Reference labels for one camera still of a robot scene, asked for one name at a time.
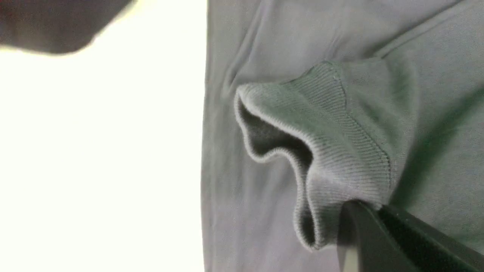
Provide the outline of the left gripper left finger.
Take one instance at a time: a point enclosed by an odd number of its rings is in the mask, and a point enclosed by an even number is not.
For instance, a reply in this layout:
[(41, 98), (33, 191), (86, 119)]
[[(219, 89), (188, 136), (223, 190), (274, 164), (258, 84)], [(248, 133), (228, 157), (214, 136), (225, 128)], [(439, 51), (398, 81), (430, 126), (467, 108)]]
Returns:
[(376, 212), (361, 201), (341, 208), (337, 254), (341, 272), (418, 272)]

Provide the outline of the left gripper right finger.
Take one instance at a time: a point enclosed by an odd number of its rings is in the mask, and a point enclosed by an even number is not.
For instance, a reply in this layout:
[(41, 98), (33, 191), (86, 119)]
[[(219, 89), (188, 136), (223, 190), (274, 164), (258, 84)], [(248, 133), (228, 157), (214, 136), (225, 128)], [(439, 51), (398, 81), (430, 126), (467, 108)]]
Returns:
[(378, 216), (417, 272), (482, 272), (483, 255), (408, 212), (382, 207)]

